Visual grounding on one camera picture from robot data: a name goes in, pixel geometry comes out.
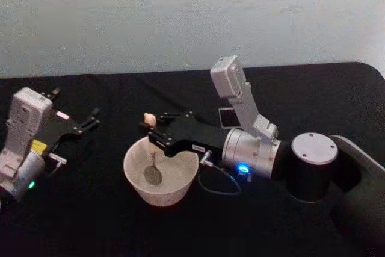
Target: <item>silver cylinder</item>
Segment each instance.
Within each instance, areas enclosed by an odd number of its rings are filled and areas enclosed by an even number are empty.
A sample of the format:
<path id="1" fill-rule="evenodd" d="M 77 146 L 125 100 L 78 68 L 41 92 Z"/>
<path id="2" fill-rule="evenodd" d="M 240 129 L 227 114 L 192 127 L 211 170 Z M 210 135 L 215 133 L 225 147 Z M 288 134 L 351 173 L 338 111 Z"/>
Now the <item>silver cylinder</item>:
<path id="1" fill-rule="evenodd" d="M 278 140 L 264 144 L 260 138 L 240 129 L 232 129 L 224 142 L 222 162 L 231 168 L 245 164 L 255 175 L 271 178 L 279 144 Z"/>
<path id="2" fill-rule="evenodd" d="M 12 179 L 3 179 L 0 187 L 19 202 L 30 183 L 43 172 L 44 167 L 43 158 L 31 150 L 16 175 Z"/>

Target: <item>white wall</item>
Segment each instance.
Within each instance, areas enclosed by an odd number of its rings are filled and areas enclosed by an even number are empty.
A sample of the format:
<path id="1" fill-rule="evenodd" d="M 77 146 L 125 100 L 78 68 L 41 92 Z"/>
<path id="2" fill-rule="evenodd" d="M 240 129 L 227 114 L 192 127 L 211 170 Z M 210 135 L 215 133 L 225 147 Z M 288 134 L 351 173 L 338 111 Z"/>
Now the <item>white wall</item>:
<path id="1" fill-rule="evenodd" d="M 362 61 L 385 0 L 0 0 L 0 77 Z"/>

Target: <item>black tablecloth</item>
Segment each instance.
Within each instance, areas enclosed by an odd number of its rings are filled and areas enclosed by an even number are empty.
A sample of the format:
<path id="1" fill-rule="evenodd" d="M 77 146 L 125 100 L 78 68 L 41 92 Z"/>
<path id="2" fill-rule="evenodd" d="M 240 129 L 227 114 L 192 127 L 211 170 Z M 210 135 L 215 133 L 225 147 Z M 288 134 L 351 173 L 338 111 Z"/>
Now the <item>black tablecloth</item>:
<path id="1" fill-rule="evenodd" d="M 246 69 L 260 112 L 282 140 L 302 132 L 340 134 L 385 164 L 385 81 L 359 63 Z M 128 184 L 123 157 L 143 137 L 144 112 L 191 109 L 219 125 L 208 71 L 81 75 L 0 81 L 4 143 L 11 96 L 28 86 L 62 88 L 55 108 L 81 121 L 98 106 L 100 128 L 58 154 L 69 162 L 0 216 L 1 256 L 353 256 L 333 227 L 332 185 L 319 203 L 293 199 L 282 182 L 254 178 L 238 197 L 214 196 L 196 182 L 172 208 L 147 205 Z"/>

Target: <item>white bowl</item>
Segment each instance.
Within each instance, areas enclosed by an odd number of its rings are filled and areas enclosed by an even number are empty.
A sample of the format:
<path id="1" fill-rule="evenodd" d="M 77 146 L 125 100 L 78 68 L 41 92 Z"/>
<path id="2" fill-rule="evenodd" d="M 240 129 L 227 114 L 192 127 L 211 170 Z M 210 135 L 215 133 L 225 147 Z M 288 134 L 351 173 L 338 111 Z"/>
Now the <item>white bowl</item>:
<path id="1" fill-rule="evenodd" d="M 144 177 L 144 169 L 152 165 L 149 139 L 144 137 L 126 153 L 123 170 L 135 191 L 148 204 L 167 207 L 178 203 L 186 195 L 199 167 L 196 153 L 181 152 L 167 158 L 163 151 L 151 144 L 156 153 L 156 167 L 162 173 L 162 183 L 151 185 Z"/>

